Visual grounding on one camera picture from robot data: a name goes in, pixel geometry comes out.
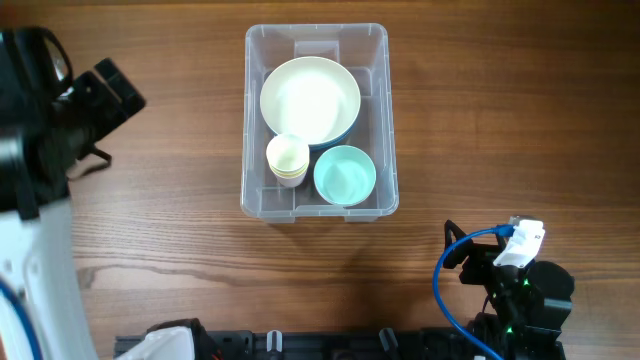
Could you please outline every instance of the turquoise bowl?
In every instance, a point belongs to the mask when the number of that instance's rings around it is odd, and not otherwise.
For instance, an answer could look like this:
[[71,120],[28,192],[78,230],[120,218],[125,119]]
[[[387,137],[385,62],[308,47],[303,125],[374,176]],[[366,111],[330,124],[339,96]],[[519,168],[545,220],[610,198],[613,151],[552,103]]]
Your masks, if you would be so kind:
[[320,156],[313,180],[327,202],[354,206],[371,195],[376,185],[376,167],[364,151],[348,145],[336,146]]

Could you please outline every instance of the wooden tabletop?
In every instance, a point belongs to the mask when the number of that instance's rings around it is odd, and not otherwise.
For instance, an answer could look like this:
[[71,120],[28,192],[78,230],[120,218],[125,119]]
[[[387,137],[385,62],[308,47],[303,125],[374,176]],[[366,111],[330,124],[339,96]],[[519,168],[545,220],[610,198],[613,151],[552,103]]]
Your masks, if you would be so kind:
[[[50,28],[76,74],[111,57],[148,100],[100,143],[113,168],[72,184],[101,358],[116,335],[187,317],[255,332],[445,325],[431,292],[444,222],[473,231],[513,214],[544,220],[538,258],[575,276],[568,358],[637,358],[640,8],[582,3],[3,8],[0,26]],[[389,33],[400,207],[372,224],[248,218],[245,32],[357,22]],[[457,274],[445,270],[441,289],[466,322],[485,294]]]

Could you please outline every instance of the plastic bin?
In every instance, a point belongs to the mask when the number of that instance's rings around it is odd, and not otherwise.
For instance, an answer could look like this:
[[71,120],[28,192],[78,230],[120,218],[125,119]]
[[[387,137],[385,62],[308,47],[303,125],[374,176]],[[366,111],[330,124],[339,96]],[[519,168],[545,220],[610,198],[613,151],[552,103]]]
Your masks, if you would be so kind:
[[[255,25],[245,44],[243,211],[270,223],[293,223],[297,217],[344,216],[349,222],[371,222],[398,208],[391,77],[387,32],[378,24]],[[311,155],[302,185],[285,188],[271,173],[265,149],[274,134],[260,111],[260,91],[271,71],[302,56],[322,56],[349,70],[360,87],[360,113],[339,144],[365,151],[376,166],[376,186],[362,203],[341,207],[326,202],[315,189]]]

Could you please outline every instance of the blue cable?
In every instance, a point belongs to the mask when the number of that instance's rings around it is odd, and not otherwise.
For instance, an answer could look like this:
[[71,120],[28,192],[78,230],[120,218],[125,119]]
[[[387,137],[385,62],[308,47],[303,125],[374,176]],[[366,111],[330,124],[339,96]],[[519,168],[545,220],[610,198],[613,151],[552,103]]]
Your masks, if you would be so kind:
[[462,239],[458,239],[456,242],[451,244],[451,246],[446,248],[442,256],[440,256],[440,259],[438,260],[436,269],[433,271],[433,283],[432,283],[433,295],[436,298],[436,302],[438,303],[438,306],[440,306],[440,310],[442,310],[442,312],[444,313],[444,316],[447,318],[447,320],[449,320],[451,325],[453,325],[453,327],[456,328],[456,330],[458,330],[458,332],[460,332],[464,337],[469,339],[471,343],[479,347],[482,351],[489,354],[489,356],[491,356],[494,360],[503,360],[502,357],[498,355],[498,353],[493,351],[493,349],[487,346],[487,344],[478,340],[478,338],[473,336],[469,331],[467,331],[467,329],[462,327],[462,325],[460,325],[460,323],[458,323],[456,319],[453,318],[453,315],[451,315],[447,307],[444,305],[444,302],[442,301],[442,297],[440,297],[440,289],[438,288],[438,275],[440,275],[440,269],[442,268],[442,265],[444,264],[444,260],[447,258],[447,256],[449,256],[449,254],[451,254],[451,252],[455,250],[458,246],[464,244],[465,242],[471,240],[472,238],[480,235],[486,235],[486,234],[498,234],[501,236],[511,236],[513,235],[513,226],[499,225],[491,229],[476,231],[463,237]]
[[36,336],[36,330],[33,327],[33,324],[29,320],[29,315],[27,311],[22,306],[20,299],[18,296],[11,291],[9,285],[7,285],[2,279],[0,279],[0,290],[2,291],[2,295],[7,301],[13,306],[13,309],[18,315],[20,322],[22,323],[22,327],[24,329],[25,334],[27,335],[27,340],[29,340],[29,346],[31,347],[31,355],[33,355],[33,360],[43,360],[42,350],[40,349],[40,344],[38,343],[38,337]]

